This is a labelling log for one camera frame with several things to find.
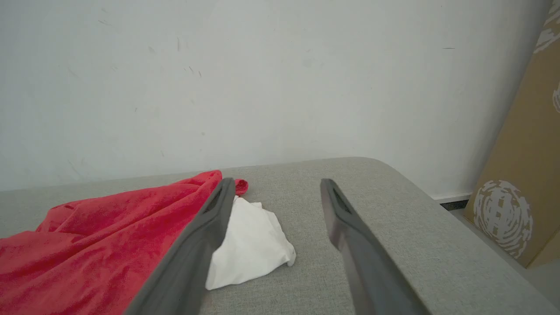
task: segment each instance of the brown cardboard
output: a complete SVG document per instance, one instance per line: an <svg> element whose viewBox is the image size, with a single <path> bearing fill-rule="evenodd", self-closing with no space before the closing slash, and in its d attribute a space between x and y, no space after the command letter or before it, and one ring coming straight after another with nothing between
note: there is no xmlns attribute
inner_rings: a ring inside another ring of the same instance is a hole
<svg viewBox="0 0 560 315"><path fill-rule="evenodd" d="M523 266L560 258L560 2L554 2L465 218Z"/></svg>

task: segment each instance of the floor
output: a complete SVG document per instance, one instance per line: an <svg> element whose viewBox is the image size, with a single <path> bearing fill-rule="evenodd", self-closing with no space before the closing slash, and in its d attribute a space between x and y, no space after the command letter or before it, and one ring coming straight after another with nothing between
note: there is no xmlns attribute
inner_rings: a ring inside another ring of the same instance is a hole
<svg viewBox="0 0 560 315"><path fill-rule="evenodd" d="M479 231L473 224L463 217L465 209L450 210L459 221L465 224L478 237L494 249L505 261L507 261L521 276L527 279L537 290L539 290L552 304L560 309L560 260L555 260L545 265L525 269L515 259L503 251L496 243Z"/></svg>

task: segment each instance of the white fabric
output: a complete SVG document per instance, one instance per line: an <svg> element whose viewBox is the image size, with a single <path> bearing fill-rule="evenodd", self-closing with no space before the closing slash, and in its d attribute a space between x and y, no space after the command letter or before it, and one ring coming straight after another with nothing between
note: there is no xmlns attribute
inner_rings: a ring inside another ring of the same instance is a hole
<svg viewBox="0 0 560 315"><path fill-rule="evenodd" d="M296 251L275 214L260 202L235 196L222 245L212 255L206 289L239 284L269 274L278 266L292 266Z"/></svg>

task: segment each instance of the baseboard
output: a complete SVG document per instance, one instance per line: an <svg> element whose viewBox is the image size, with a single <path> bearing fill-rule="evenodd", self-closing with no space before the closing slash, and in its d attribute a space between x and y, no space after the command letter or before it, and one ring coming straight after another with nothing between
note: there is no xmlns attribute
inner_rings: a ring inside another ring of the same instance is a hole
<svg viewBox="0 0 560 315"><path fill-rule="evenodd" d="M436 196L432 197L437 203L448 203L448 202L455 202L461 200L468 200L472 192L464 192L458 194L450 194L448 196Z"/></svg>

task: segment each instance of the red cloth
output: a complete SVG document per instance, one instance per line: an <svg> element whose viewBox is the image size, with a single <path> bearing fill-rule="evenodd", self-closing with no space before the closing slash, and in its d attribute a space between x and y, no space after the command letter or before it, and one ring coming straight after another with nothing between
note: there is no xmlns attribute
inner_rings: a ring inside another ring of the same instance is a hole
<svg viewBox="0 0 560 315"><path fill-rule="evenodd" d="M0 313L121 314L221 179L65 203L35 232L0 239Z"/></svg>

